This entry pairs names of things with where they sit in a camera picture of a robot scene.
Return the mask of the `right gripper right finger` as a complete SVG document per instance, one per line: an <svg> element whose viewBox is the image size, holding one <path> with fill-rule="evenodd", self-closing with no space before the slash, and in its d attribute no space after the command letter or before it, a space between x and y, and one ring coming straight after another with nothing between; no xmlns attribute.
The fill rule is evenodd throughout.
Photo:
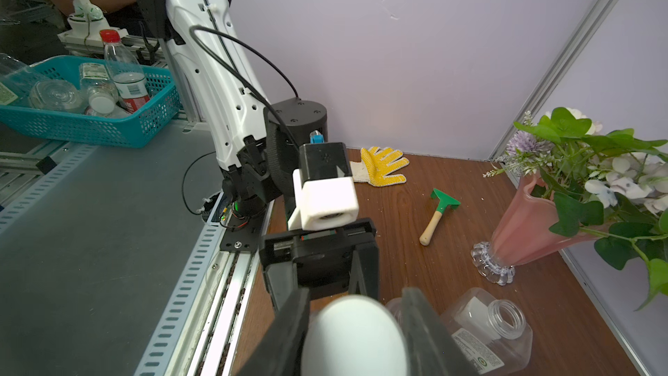
<svg viewBox="0 0 668 376"><path fill-rule="evenodd" d="M420 289L403 290L401 312L410 375L478 375Z"/></svg>

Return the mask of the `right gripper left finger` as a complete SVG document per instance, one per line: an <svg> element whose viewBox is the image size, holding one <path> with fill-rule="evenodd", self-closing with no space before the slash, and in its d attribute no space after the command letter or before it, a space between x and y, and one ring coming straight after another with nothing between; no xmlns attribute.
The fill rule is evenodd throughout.
<svg viewBox="0 0 668 376"><path fill-rule="evenodd" d="M294 290L238 375L300 375L310 313L310 290Z"/></svg>

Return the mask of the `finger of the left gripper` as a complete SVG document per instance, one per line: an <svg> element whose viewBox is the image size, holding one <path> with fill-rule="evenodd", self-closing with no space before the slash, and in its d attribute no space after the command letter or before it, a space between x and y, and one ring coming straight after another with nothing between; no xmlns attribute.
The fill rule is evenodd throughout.
<svg viewBox="0 0 668 376"><path fill-rule="evenodd" d="M379 249L356 248L352 254L349 294L363 295L380 300Z"/></svg>
<svg viewBox="0 0 668 376"><path fill-rule="evenodd" d="M264 283L275 313L297 289L297 271L293 263L277 263L264 268Z"/></svg>

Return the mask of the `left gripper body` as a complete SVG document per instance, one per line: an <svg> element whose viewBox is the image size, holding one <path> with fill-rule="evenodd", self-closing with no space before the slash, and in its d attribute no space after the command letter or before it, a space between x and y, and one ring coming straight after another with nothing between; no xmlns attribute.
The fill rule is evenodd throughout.
<svg viewBox="0 0 668 376"><path fill-rule="evenodd" d="M376 235L376 226L368 218L318 232L275 233L262 238L259 259L263 271L272 264L293 263L297 289L307 288L311 297L326 298L348 292L353 251L379 248Z"/></svg>

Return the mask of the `white cap small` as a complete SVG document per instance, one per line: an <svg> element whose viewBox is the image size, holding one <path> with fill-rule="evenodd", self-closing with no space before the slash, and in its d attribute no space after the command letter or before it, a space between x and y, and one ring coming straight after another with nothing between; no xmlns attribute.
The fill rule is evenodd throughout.
<svg viewBox="0 0 668 376"><path fill-rule="evenodd" d="M398 322L378 301L344 296L311 320L301 354L302 375L407 375L409 360Z"/></svg>

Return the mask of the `round clear bottle front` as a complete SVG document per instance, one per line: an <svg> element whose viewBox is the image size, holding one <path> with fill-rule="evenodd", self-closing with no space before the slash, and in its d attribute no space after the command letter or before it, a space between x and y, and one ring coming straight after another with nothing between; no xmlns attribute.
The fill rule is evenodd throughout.
<svg viewBox="0 0 668 376"><path fill-rule="evenodd" d="M395 298L391 299L390 301L387 302L385 305L386 309L389 311L389 313L393 316L393 318L398 322L398 325L402 325L403 323L403 318L402 318L402 298Z"/></svg>

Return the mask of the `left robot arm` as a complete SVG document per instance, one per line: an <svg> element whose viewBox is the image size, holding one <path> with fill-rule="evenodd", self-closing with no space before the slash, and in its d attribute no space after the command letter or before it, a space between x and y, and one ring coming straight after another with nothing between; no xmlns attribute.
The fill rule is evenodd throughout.
<svg viewBox="0 0 668 376"><path fill-rule="evenodd" d="M223 181L212 217L224 252L259 256L275 309L299 288L312 299L379 297L379 248L360 219L346 146L327 111L294 96L271 103L229 14L231 0L137 0L210 128Z"/></svg>

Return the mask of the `square clear bottle with label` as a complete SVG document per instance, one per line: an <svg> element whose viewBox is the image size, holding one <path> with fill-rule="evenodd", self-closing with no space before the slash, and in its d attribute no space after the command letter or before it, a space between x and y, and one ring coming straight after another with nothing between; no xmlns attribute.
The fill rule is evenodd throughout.
<svg viewBox="0 0 668 376"><path fill-rule="evenodd" d="M441 320L480 375L509 375L529 364L532 328L508 299L475 287L451 304Z"/></svg>

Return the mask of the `red capped bottle in basket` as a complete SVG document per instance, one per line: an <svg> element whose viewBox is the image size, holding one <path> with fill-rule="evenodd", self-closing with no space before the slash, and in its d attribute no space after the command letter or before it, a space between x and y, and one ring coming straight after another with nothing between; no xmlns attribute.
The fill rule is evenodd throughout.
<svg viewBox="0 0 668 376"><path fill-rule="evenodd" d="M150 100L146 76L141 64L123 45L120 34L112 29L99 31L104 43L104 60L110 79L116 85L123 106L129 113L139 111Z"/></svg>

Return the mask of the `yellow work glove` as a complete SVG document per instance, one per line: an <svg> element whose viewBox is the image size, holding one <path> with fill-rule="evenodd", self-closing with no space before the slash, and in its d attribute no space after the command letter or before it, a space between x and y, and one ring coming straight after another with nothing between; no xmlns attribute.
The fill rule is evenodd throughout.
<svg viewBox="0 0 668 376"><path fill-rule="evenodd" d="M407 167L410 161L404 157L402 151L373 146L368 149L362 148L360 158L359 162L351 162L354 182L374 187L405 184L406 177L399 170Z"/></svg>

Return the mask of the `teal plastic basket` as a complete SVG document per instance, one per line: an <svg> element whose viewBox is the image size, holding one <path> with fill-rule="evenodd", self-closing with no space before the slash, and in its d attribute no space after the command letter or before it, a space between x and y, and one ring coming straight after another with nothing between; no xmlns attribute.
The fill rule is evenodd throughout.
<svg viewBox="0 0 668 376"><path fill-rule="evenodd" d="M50 111L31 105L34 86L41 80L57 85L80 86L81 67L99 64L99 59L55 56L33 65L1 55L1 94L17 98L1 106L1 122L26 136L68 140L98 146L141 148L149 143L180 110L177 89L167 69L144 67L150 100L134 113L120 104L104 114L90 107L84 90L78 92L83 105L75 111Z"/></svg>

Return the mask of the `pink vase with flowers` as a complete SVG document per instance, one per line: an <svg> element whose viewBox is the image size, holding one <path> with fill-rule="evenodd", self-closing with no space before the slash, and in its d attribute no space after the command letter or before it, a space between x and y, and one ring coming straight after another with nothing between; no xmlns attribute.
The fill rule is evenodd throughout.
<svg viewBox="0 0 668 376"><path fill-rule="evenodd" d="M492 237L471 250L478 272L510 284L518 266L590 241L609 266L645 264L647 299L667 292L667 143L632 128L603 132L581 111L526 112L496 159L518 190Z"/></svg>

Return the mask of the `clear jar in basket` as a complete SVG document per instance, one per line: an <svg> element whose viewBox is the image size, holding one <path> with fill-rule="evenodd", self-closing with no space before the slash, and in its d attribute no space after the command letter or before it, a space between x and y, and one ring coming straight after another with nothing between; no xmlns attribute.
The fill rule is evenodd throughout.
<svg viewBox="0 0 668 376"><path fill-rule="evenodd" d="M80 64L79 76L80 92L88 101L90 109L102 116L111 115L117 108L118 92L106 66L99 63Z"/></svg>

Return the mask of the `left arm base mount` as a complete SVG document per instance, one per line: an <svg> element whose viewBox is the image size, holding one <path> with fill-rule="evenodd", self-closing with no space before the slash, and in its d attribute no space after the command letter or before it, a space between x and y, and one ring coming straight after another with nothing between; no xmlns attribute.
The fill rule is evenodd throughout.
<svg viewBox="0 0 668 376"><path fill-rule="evenodd" d="M259 208L255 202L250 212L242 213L238 202L227 204L217 216L221 228L219 250L222 252L257 252L261 237L266 234L273 203Z"/></svg>

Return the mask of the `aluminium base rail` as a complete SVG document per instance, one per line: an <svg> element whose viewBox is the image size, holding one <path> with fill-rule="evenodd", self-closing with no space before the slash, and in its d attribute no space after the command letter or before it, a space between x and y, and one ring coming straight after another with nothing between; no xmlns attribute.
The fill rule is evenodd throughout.
<svg viewBox="0 0 668 376"><path fill-rule="evenodd" d="M224 197L198 236L137 375L230 375L259 255L221 226Z"/></svg>

